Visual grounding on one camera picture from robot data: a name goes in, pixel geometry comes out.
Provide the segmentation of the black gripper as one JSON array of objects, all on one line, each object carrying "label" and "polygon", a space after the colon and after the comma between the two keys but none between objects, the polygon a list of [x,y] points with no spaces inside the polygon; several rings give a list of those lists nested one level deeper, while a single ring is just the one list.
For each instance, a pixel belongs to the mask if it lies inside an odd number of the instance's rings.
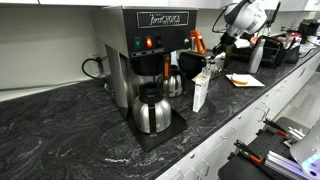
[{"label": "black gripper", "polygon": [[236,41],[234,36],[230,36],[227,32],[225,32],[221,38],[220,43],[213,48],[213,55],[210,58],[211,63],[216,63],[220,60],[220,53],[224,52],[227,46],[233,45]]}]

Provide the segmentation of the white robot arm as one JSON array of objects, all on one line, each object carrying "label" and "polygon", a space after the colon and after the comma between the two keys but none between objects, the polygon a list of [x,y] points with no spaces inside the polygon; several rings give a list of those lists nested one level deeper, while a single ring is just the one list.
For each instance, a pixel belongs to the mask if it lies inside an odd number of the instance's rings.
[{"label": "white robot arm", "polygon": [[242,38],[243,34],[252,35],[258,32],[267,22],[267,0],[240,0],[227,5],[222,13],[226,28],[220,42],[213,47],[212,53],[218,56],[224,53],[230,56],[229,48],[248,48],[250,41]]}]

